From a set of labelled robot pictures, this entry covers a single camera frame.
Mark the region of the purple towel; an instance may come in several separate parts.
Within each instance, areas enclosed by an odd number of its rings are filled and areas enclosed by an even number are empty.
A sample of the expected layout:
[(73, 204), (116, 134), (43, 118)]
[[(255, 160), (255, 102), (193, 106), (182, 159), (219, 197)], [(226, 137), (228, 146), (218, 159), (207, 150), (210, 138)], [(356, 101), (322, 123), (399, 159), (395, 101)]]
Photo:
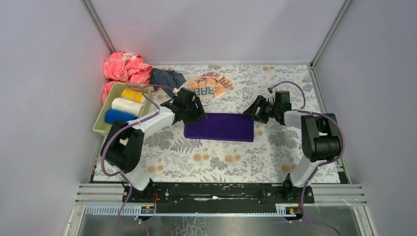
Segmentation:
[(254, 121), (244, 114), (208, 113), (195, 124), (184, 127), (189, 139), (253, 142)]

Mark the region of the pink patterned cloth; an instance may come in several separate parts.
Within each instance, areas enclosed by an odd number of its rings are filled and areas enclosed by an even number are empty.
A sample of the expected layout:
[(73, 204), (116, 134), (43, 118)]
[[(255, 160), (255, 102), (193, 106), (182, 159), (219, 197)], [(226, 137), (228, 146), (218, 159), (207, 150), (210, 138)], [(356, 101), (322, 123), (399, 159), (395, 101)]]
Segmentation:
[(116, 82), (133, 84), (150, 84), (150, 73), (153, 67), (144, 62), (142, 56), (126, 51), (114, 52), (103, 63), (103, 74), (109, 80), (104, 86), (101, 96), (105, 103), (112, 86)]

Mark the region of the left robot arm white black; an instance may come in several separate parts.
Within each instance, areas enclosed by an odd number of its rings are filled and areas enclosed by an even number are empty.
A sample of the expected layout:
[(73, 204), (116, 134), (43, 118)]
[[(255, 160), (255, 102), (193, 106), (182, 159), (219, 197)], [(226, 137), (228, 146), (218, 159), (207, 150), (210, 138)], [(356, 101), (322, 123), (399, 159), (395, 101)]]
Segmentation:
[(130, 187), (144, 191), (151, 182), (139, 164), (145, 139), (177, 122), (187, 126), (205, 118), (207, 114), (196, 93), (180, 88), (154, 113), (131, 121), (115, 121), (100, 153), (103, 173), (108, 177), (121, 175)]

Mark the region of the beige lettered towel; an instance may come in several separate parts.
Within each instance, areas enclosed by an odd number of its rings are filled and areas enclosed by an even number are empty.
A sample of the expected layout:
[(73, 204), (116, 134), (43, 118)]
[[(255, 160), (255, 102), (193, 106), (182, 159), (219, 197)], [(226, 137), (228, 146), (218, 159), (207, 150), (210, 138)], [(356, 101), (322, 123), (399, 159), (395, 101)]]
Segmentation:
[(182, 86), (196, 93), (203, 105), (219, 99), (234, 88), (234, 81), (225, 75), (208, 72), (187, 80)]

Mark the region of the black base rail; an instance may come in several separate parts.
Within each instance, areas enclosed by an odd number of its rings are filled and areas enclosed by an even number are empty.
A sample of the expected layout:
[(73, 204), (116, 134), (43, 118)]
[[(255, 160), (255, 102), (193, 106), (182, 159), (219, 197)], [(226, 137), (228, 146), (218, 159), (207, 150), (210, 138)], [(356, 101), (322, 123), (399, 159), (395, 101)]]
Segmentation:
[(144, 190), (125, 185), (122, 200), (149, 203), (156, 213), (276, 213), (277, 205), (315, 202), (312, 188), (271, 183), (151, 182)]

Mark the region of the pale green plastic basket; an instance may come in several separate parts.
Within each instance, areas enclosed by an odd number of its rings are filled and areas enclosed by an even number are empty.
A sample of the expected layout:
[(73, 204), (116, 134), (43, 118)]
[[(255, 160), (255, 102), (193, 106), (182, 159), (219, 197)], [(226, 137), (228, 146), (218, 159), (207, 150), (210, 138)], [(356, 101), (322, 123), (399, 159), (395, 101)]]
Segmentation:
[(153, 99), (151, 88), (142, 89), (142, 85), (121, 82), (113, 84), (93, 125), (93, 131), (107, 136), (117, 119), (128, 121), (149, 114), (151, 103), (145, 96)]

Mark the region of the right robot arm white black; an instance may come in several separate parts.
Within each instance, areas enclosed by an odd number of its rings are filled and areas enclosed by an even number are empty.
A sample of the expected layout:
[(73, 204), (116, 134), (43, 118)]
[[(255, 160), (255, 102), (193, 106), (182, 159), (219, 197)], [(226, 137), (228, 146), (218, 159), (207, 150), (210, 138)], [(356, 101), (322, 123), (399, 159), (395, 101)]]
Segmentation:
[(307, 187), (320, 167), (335, 162), (344, 151), (335, 115), (293, 109), (288, 91), (276, 91), (272, 101), (259, 95), (243, 113), (254, 121), (267, 123), (273, 118), (283, 126), (301, 131), (303, 157), (287, 175), (283, 184), (287, 189)]

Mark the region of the blue rolled towel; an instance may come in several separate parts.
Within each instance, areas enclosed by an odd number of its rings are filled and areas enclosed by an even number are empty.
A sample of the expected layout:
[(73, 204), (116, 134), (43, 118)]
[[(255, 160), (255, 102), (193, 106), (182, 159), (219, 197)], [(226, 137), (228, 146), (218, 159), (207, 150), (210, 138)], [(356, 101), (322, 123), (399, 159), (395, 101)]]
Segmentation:
[(136, 116), (133, 114), (129, 114), (126, 112), (109, 109), (104, 116), (104, 121), (109, 124), (115, 123), (117, 120), (122, 120), (124, 122), (128, 122), (130, 120), (135, 120)]

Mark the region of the yellow rolled towel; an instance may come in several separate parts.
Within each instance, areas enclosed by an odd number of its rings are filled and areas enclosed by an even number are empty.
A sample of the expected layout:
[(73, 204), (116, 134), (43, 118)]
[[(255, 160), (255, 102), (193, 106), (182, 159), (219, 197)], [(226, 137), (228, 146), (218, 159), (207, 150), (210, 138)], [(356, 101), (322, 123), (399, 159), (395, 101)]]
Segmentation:
[(141, 91), (133, 90), (133, 89), (124, 89), (121, 94), (122, 98), (137, 102), (137, 103), (144, 103), (146, 101), (146, 98), (144, 94)]

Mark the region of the dark grey cloth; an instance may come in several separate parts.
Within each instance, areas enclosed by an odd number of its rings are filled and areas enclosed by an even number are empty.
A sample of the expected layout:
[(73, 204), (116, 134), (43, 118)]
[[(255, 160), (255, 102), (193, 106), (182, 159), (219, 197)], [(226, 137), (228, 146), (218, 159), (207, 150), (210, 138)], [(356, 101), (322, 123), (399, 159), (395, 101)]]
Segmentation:
[(174, 70), (162, 70), (154, 68), (150, 72), (150, 84), (162, 85), (163, 87), (153, 87), (154, 90), (163, 89), (169, 96), (173, 97), (173, 89), (180, 88), (186, 82), (182, 73), (178, 73)]

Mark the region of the white rolled towel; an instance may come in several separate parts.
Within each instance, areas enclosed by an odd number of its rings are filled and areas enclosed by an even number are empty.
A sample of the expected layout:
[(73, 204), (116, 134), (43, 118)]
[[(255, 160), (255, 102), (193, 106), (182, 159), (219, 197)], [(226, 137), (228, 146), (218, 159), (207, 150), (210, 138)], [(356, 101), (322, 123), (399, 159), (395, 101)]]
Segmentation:
[(112, 109), (133, 114), (136, 117), (140, 116), (142, 107), (142, 103), (129, 101), (124, 98), (115, 98), (111, 103)]

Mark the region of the floral table cloth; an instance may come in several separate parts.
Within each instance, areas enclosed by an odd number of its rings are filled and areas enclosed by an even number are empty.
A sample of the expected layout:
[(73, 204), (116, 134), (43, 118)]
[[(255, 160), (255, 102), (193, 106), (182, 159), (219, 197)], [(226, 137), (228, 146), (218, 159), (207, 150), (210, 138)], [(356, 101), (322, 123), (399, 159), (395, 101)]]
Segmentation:
[[(172, 69), (191, 79), (216, 72), (233, 80), (229, 92), (205, 106), (207, 113), (242, 113), (268, 88), (290, 92), (292, 107), (319, 111), (306, 65), (184, 65)], [(254, 141), (228, 142), (184, 137), (182, 123), (144, 141), (140, 166), (153, 181), (282, 182), (302, 157), (301, 132), (273, 119), (254, 124)]]

